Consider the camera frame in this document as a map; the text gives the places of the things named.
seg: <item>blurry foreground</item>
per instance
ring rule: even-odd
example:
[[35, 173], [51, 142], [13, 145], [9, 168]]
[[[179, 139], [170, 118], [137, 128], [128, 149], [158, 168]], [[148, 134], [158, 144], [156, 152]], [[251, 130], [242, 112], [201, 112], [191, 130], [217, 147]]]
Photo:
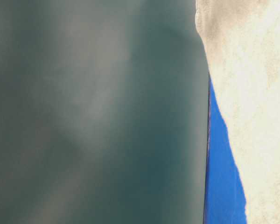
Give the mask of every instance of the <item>blurry foreground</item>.
[[192, 0], [0, 0], [0, 224], [202, 223]]

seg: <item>beige surface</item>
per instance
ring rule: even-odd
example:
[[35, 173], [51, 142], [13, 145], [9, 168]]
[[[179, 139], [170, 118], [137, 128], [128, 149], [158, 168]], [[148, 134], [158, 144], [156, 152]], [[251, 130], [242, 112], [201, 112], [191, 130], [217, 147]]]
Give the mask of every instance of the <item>beige surface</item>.
[[196, 28], [246, 197], [280, 223], [280, 0], [198, 0]]

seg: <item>dark edge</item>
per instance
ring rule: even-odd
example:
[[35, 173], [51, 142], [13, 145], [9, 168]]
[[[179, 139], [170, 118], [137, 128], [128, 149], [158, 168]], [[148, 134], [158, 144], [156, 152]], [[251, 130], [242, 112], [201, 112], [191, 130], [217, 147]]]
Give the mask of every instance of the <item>dark edge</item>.
[[208, 194], [208, 164], [210, 158], [210, 73], [209, 73], [209, 99], [208, 99], [208, 122], [207, 122], [207, 147], [206, 147], [206, 166], [205, 166], [205, 190], [204, 190], [204, 208], [203, 208], [203, 224], [207, 224], [207, 194]]

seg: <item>white cloth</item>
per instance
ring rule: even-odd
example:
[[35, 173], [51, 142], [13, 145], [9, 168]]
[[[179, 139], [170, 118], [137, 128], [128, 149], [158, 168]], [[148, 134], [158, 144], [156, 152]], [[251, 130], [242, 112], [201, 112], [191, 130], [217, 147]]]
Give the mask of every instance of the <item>white cloth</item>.
[[249, 224], [280, 224], [280, 0], [197, 0]]

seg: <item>blue fabric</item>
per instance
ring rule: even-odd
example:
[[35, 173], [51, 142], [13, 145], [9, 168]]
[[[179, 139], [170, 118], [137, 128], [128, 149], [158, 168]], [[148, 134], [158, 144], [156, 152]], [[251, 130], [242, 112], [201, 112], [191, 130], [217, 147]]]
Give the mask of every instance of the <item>blue fabric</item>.
[[204, 223], [246, 224], [244, 190], [211, 83], [210, 141], [206, 169]]

